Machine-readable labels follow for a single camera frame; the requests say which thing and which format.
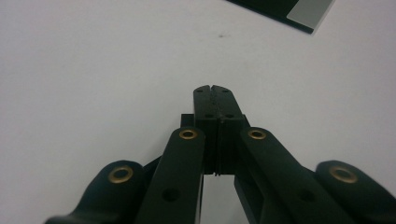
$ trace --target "white table surface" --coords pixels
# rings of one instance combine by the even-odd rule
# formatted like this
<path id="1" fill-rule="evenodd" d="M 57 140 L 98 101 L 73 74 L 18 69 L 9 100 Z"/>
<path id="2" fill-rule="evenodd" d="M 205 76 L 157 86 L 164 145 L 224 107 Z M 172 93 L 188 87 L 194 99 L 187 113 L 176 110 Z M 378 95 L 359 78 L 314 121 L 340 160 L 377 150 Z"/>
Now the white table surface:
<path id="1" fill-rule="evenodd" d="M 107 164 L 163 152 L 192 91 L 233 91 L 309 169 L 361 168 L 396 195 L 396 1 L 336 1 L 314 35 L 217 1 L 0 2 L 0 223 L 77 205 Z M 201 223 L 248 223 L 231 176 Z"/>

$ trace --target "white surface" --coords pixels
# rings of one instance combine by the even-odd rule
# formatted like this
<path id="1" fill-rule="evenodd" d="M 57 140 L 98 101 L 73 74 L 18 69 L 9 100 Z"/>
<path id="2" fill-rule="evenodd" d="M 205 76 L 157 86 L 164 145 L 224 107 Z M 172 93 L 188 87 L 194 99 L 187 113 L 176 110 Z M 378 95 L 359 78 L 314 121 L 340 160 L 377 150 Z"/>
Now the white surface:
<path id="1" fill-rule="evenodd" d="M 108 163 L 161 155 L 206 84 L 306 167 L 396 195 L 395 10 L 336 1 L 306 35 L 225 1 L 1 1 L 0 223 L 67 214 Z M 233 179 L 205 180 L 202 223 L 247 223 Z"/>

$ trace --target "screw hole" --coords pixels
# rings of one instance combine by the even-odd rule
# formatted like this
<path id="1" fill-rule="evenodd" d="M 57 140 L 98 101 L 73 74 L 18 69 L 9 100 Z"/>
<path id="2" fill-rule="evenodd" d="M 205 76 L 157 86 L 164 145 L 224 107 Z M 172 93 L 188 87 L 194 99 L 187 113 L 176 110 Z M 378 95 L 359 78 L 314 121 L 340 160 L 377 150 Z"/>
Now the screw hole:
<path id="1" fill-rule="evenodd" d="M 184 132 L 184 133 L 183 133 L 183 136 L 185 136 L 185 137 L 191 137 L 191 136 L 193 136 L 193 133 L 192 133 L 192 132 Z"/>
<path id="2" fill-rule="evenodd" d="M 352 175 L 344 170 L 336 170 L 335 173 L 343 178 L 350 178 Z"/>
<path id="3" fill-rule="evenodd" d="M 259 132 L 253 132 L 252 135 L 255 137 L 262 137 L 262 133 Z"/>
<path id="4" fill-rule="evenodd" d="M 180 191 L 178 189 L 166 189 L 163 191 L 163 199 L 171 203 L 176 201 L 180 197 Z"/>
<path id="5" fill-rule="evenodd" d="M 116 177 L 116 178 L 123 178 L 127 175 L 128 175 L 128 171 L 126 171 L 126 170 L 118 170 L 118 171 L 116 171 L 116 173 L 114 173 L 114 177 Z"/>

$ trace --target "black object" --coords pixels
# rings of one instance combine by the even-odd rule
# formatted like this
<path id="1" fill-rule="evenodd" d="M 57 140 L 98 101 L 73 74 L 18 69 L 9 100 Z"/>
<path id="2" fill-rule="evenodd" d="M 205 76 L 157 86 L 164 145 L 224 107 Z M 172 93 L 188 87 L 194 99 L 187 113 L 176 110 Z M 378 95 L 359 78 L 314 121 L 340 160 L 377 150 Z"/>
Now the black object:
<path id="1" fill-rule="evenodd" d="M 268 131 L 250 127 L 231 91 L 196 89 L 163 155 L 110 163 L 77 208 L 47 224 L 199 223 L 203 174 L 234 175 L 250 223 L 396 223 L 396 200 L 340 161 L 304 168 Z"/>
<path id="2" fill-rule="evenodd" d="M 227 0 L 312 34 L 333 0 Z"/>

